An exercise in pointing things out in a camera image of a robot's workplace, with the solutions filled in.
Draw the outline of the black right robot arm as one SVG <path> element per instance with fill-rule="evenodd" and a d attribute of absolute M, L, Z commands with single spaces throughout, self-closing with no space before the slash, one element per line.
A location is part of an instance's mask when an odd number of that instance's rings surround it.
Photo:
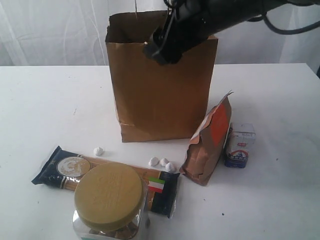
<path fill-rule="evenodd" d="M 281 0 L 173 0 L 163 26 L 143 53 L 160 65 L 176 64 L 183 54 L 211 35 L 284 5 Z"/>

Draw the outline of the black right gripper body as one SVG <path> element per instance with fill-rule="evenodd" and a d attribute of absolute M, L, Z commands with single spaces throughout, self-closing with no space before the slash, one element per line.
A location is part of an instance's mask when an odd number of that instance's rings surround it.
<path fill-rule="evenodd" d="M 212 0 L 165 0 L 167 16 L 144 43 L 143 53 L 159 65 L 176 64 L 183 53 L 211 35 L 201 28 L 211 25 Z"/>

